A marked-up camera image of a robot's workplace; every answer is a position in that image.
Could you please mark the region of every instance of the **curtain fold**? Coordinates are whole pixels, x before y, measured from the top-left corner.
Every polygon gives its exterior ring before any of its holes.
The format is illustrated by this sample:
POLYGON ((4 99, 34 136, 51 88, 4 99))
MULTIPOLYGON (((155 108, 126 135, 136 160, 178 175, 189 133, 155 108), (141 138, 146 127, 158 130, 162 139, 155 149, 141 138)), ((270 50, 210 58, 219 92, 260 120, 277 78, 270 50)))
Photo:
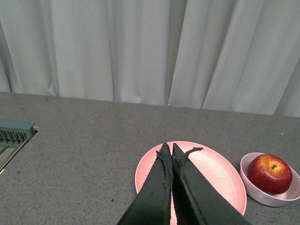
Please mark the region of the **curtain fold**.
POLYGON ((0 0, 0 91, 300 117, 300 1, 0 0))

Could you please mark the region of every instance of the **plate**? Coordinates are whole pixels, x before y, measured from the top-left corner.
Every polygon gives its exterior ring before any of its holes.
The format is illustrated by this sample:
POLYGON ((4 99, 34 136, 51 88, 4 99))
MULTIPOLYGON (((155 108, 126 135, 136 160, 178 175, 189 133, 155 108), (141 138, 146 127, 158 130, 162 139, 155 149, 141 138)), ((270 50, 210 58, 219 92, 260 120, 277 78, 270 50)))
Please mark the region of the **plate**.
MULTIPOLYGON (((175 141, 168 142, 171 153, 173 144, 176 143, 183 152, 191 150, 193 147, 203 148, 201 151, 193 152, 189 159, 194 163, 198 170, 205 176, 211 185, 242 215, 245 214, 247 195, 244 183, 233 167, 233 165, 216 151, 193 142, 175 141)), ((156 151, 161 149, 160 144, 149 150, 140 160, 135 172, 135 188, 139 193, 153 163, 156 159, 156 151)), ((173 199, 171 204, 171 225, 177 224, 173 199)))

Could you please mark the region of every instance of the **bowl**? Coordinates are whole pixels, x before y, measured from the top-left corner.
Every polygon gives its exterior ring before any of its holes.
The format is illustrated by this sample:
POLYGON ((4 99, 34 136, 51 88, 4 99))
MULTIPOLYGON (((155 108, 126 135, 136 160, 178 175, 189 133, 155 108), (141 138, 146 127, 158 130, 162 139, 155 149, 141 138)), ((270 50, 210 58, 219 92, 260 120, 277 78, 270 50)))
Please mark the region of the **bowl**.
POLYGON ((295 201, 300 198, 300 177, 299 175, 291 168, 292 171, 292 183, 290 188, 280 194, 280 195, 271 195, 267 194, 260 189, 258 189, 254 184, 252 184, 247 178, 247 169, 249 164, 256 157, 263 155, 264 153, 253 152, 245 155, 240 161, 240 176, 244 182, 246 193, 252 197, 254 200, 258 201, 261 204, 278 207, 283 206, 287 203, 295 201))

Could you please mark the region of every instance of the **gray countertop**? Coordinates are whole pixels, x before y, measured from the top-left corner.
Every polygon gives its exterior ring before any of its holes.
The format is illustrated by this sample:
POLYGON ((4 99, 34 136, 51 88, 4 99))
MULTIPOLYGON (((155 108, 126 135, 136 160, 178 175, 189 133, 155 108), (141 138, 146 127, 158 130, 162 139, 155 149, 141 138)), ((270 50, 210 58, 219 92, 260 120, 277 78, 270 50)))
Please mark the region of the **gray countertop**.
MULTIPOLYGON (((136 196, 135 170, 151 148, 200 143, 239 171, 250 152, 300 171, 300 118, 0 92, 0 117, 40 131, 0 174, 0 224, 115 225, 136 196)), ((272 208, 247 196, 254 225, 300 224, 300 200, 272 208)))

